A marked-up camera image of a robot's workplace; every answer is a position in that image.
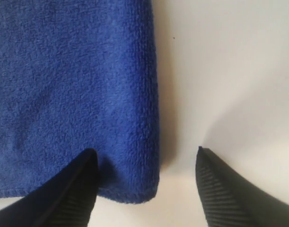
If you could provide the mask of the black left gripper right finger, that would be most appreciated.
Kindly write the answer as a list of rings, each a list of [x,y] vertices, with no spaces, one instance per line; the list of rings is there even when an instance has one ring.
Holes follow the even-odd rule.
[[[208,148],[196,156],[196,184],[210,227],[289,227],[289,205],[247,181]]]

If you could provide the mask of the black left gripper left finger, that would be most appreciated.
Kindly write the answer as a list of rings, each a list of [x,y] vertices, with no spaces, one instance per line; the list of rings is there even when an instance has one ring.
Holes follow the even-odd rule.
[[[88,148],[41,187],[0,210],[0,227],[86,227],[98,183],[97,154]]]

